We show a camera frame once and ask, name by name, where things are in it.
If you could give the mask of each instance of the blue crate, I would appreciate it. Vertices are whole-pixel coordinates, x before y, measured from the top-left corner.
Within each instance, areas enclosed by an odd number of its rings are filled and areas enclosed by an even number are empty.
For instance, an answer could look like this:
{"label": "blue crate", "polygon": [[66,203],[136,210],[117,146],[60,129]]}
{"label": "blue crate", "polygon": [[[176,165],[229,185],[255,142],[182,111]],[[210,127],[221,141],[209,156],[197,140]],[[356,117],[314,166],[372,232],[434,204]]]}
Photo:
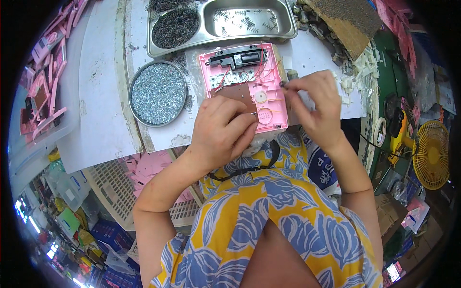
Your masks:
{"label": "blue crate", "polygon": [[141,269],[139,268],[139,264],[136,263],[135,260],[131,259],[131,257],[128,257],[128,259],[126,260],[126,263],[128,263],[128,265],[130,265],[130,267],[133,268],[134,270],[138,271],[139,273],[141,272]]}
{"label": "blue crate", "polygon": [[102,276],[102,270],[97,268],[96,266],[92,266],[93,269],[91,271],[91,274],[90,274],[90,277],[88,279],[88,286],[93,286],[93,287],[97,287],[97,283],[99,281],[99,279],[101,278]]}
{"label": "blue crate", "polygon": [[[98,223],[90,231],[90,234],[96,240],[109,245],[115,252],[121,249],[129,251],[135,241],[118,223],[104,219],[99,219]],[[103,247],[102,250],[108,253],[106,247]]]}
{"label": "blue crate", "polygon": [[120,288],[142,288],[141,276],[117,272],[110,267],[104,272],[103,278]]}

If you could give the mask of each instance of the pink plastic casing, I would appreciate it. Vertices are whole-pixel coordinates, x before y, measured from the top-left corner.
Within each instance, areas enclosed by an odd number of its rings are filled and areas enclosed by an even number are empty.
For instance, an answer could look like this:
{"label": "pink plastic casing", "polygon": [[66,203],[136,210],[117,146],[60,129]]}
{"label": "pink plastic casing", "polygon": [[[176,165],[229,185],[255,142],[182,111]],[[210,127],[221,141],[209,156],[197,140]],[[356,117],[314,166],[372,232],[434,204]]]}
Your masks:
{"label": "pink plastic casing", "polygon": [[[256,76],[253,79],[250,77],[250,81],[247,82],[253,103],[256,104],[258,111],[259,124],[256,129],[256,133],[275,131],[288,127],[285,96],[279,86],[282,79],[278,72],[278,68],[276,67],[278,62],[275,59],[272,43],[263,43],[262,48],[267,51],[267,62],[263,63],[261,66],[253,66]],[[221,67],[218,65],[216,67],[210,67],[205,65],[209,58],[214,55],[215,52],[210,52],[199,56],[200,66],[205,80],[207,98],[211,98],[212,87],[209,81],[210,77],[213,75],[224,74],[228,69],[228,66]],[[263,90],[266,93],[266,102],[258,103],[255,101],[254,94],[260,90]]]}

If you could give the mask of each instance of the clutter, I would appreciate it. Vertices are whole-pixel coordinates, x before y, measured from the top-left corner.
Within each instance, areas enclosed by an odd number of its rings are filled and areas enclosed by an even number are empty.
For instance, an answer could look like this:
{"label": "clutter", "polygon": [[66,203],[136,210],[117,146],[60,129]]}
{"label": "clutter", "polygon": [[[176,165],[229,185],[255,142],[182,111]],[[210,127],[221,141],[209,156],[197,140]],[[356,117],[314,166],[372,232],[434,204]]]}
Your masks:
{"label": "clutter", "polygon": [[375,196],[375,204],[381,241],[384,245],[400,227],[408,210],[390,194]]}

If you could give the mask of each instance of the white plastic part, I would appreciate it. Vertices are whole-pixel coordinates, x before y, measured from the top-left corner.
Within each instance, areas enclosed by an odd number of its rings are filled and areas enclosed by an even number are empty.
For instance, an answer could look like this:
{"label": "white plastic part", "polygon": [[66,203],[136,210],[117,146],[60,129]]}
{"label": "white plastic part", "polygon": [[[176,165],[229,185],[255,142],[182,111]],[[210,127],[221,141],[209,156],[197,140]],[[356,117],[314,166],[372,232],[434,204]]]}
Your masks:
{"label": "white plastic part", "polygon": [[133,259],[136,263],[139,264],[139,254],[138,254],[138,242],[137,239],[131,245],[131,249],[128,251],[127,255]]}
{"label": "white plastic part", "polygon": [[258,103],[264,103],[267,101],[267,95],[264,91],[259,90],[254,94],[254,100]]}

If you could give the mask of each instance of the workbench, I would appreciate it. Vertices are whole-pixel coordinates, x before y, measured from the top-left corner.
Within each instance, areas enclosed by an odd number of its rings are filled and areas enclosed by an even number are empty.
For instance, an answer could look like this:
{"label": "workbench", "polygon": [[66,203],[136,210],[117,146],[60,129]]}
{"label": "workbench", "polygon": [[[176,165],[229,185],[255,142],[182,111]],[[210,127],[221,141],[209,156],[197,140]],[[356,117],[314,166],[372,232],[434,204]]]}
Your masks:
{"label": "workbench", "polygon": [[[140,67],[154,60],[146,51],[148,12],[145,7],[148,2],[103,0],[91,1],[87,5],[83,17],[88,17],[88,24],[81,43],[78,72],[73,71],[78,73],[78,81],[73,87],[67,87],[67,90],[75,88],[78,91],[79,123],[56,142],[68,173],[142,151],[150,153],[190,144],[200,105],[193,89],[189,91],[193,105],[183,109],[173,122],[163,127],[144,126],[130,111],[130,82]],[[299,77],[330,69],[337,75],[340,94],[346,95],[339,84],[342,72],[320,40],[299,30],[296,38],[284,43],[271,41],[277,45],[285,69],[297,70]],[[313,109],[307,93],[301,96]],[[341,118],[367,116],[357,89],[349,97],[351,103],[343,104]],[[293,113],[289,114],[290,124],[297,124]],[[367,137],[370,129],[365,127],[373,125],[374,115],[362,120],[362,132]],[[368,165],[369,171],[372,151],[365,144],[361,142],[359,157]]]}

